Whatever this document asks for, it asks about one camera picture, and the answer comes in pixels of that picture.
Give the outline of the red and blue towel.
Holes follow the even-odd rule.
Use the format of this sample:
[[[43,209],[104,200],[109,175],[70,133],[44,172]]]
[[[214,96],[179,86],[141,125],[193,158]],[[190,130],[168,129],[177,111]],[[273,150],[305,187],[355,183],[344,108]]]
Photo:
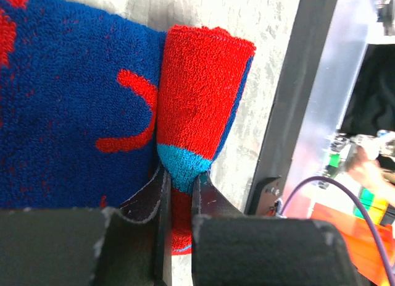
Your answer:
[[[125,206],[162,162],[172,253],[189,254],[193,181],[224,146],[255,51],[221,28],[1,0],[1,207]]]

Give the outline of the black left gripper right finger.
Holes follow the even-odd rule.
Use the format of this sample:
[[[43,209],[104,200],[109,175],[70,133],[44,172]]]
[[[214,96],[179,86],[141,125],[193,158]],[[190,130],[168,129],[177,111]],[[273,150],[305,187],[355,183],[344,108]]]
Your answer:
[[[212,184],[193,184],[194,285],[362,285],[334,225],[247,216]]]

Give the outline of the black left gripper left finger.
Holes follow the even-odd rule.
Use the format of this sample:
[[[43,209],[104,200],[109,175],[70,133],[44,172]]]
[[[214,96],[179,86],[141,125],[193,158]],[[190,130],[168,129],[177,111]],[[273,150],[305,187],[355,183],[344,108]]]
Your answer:
[[[119,208],[1,211],[2,285],[170,285],[171,178]]]

